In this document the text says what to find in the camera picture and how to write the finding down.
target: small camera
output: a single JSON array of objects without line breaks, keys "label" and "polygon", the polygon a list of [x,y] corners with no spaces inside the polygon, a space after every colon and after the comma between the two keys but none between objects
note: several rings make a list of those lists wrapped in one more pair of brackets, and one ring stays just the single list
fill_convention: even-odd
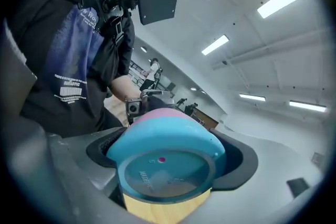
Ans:
[{"label": "small camera", "polygon": [[140,114],[141,111],[141,100],[132,100],[127,102],[126,110],[128,114],[131,114],[132,116],[136,116]]}]

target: white ceiling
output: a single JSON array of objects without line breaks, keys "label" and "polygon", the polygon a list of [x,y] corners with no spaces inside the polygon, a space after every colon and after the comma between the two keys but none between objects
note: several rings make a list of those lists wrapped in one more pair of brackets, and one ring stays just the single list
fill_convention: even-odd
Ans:
[{"label": "white ceiling", "polygon": [[[267,1],[178,0],[174,19],[145,28],[234,102],[242,102],[239,93],[262,95],[267,102],[258,103],[260,109],[323,121],[324,114],[293,109],[288,101],[332,105],[336,76],[328,11],[321,0],[297,0],[262,19],[257,9]],[[228,43],[201,54],[224,34]],[[169,61],[179,66],[174,57]]]}]

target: person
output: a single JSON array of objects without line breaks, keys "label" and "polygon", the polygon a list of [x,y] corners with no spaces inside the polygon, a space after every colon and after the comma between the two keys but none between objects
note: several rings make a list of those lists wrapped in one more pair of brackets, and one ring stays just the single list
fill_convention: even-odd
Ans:
[{"label": "person", "polygon": [[191,116],[194,113],[194,110],[195,110],[196,107],[198,107],[197,103],[193,103],[191,105],[187,105],[184,108],[184,114],[186,114],[188,116]]},{"label": "person", "polygon": [[151,85],[154,84],[154,82],[155,82],[155,74],[159,70],[159,68],[160,68],[160,65],[159,65],[158,59],[157,58],[153,58],[151,60],[151,68],[148,71],[146,71],[146,72],[142,72],[142,74],[144,75],[144,77],[146,77],[146,79],[143,82],[143,84],[141,85],[140,91],[146,90]]},{"label": "person", "polygon": [[187,98],[181,98],[177,101],[176,106],[179,108],[180,105],[184,104],[185,101],[187,101]]},{"label": "person", "polygon": [[140,97],[127,76],[135,37],[130,14],[124,12],[123,41],[115,46],[95,31],[93,8],[79,9],[70,0],[50,0],[42,8],[40,3],[16,0],[15,12],[6,15],[27,67],[37,76],[21,115],[62,137],[122,126],[103,101],[107,88],[121,101]]}]

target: white wall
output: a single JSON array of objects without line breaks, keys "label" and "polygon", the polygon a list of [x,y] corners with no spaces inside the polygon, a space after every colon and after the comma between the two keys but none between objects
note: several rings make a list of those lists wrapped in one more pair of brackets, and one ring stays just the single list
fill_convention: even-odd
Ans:
[{"label": "white wall", "polygon": [[208,77],[200,74],[193,65],[171,50],[167,44],[162,43],[149,28],[140,23],[139,13],[133,13],[132,20],[137,38],[149,44],[161,55],[164,55],[166,59],[174,63],[176,67],[183,70],[189,78],[203,88],[203,90],[225,111],[225,113],[231,111],[232,102],[226,94],[223,94],[224,89],[215,87]]},{"label": "white wall", "polygon": [[[328,138],[322,125],[244,106],[237,106],[222,120],[235,132],[281,143],[309,159],[314,152],[323,155],[327,152]],[[220,123],[216,129],[223,131],[223,125]]]},{"label": "white wall", "polygon": [[[147,47],[147,53],[144,53],[140,49],[141,46]],[[158,58],[160,67],[163,69],[160,83],[167,87],[171,81],[176,85],[175,89],[172,91],[175,94],[173,98],[175,102],[181,98],[188,99],[183,105],[180,106],[181,110],[184,110],[186,105],[197,103],[197,108],[200,111],[219,122],[219,118],[224,113],[224,111],[208,95],[204,95],[199,91],[193,92],[190,90],[191,87],[198,88],[199,86],[203,88],[203,85],[197,85],[179,68],[168,61],[163,55],[148,47],[141,40],[136,39],[134,47],[135,49],[132,53],[132,61],[134,61],[144,70],[148,70],[150,67],[148,59],[152,59],[154,57]]]},{"label": "white wall", "polygon": [[182,224],[260,224],[261,219],[293,201],[286,181],[303,177],[313,187],[323,178],[308,158],[283,144],[228,130],[223,133],[252,147],[258,156],[258,168],[253,177],[238,189],[212,192]]},{"label": "white wall", "polygon": [[329,117],[323,123],[323,129],[327,135],[327,153],[325,155],[324,161],[322,163],[322,169],[327,170],[330,166],[331,169],[334,169],[332,158],[334,156],[334,152],[336,151],[336,106],[332,107],[332,110],[329,114]]}]

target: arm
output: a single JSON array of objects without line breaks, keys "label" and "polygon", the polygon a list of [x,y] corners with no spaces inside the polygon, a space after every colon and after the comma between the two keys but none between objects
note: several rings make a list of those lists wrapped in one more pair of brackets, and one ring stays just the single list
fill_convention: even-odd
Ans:
[{"label": "arm", "polygon": [[140,98],[140,90],[136,88],[128,76],[121,76],[111,82],[110,89],[120,101]]},{"label": "arm", "polygon": [[130,68],[131,56],[134,44],[134,25],[131,18],[125,20],[123,26],[124,39],[122,44],[118,48],[119,64],[118,73],[114,80],[110,84],[112,93],[120,100],[125,101],[127,99],[134,99],[140,97],[140,90],[136,88],[127,76]]},{"label": "arm", "polygon": [[150,70],[143,73],[145,77],[147,77],[150,73],[156,72],[159,69],[157,63],[155,63],[154,65],[151,66]]}]

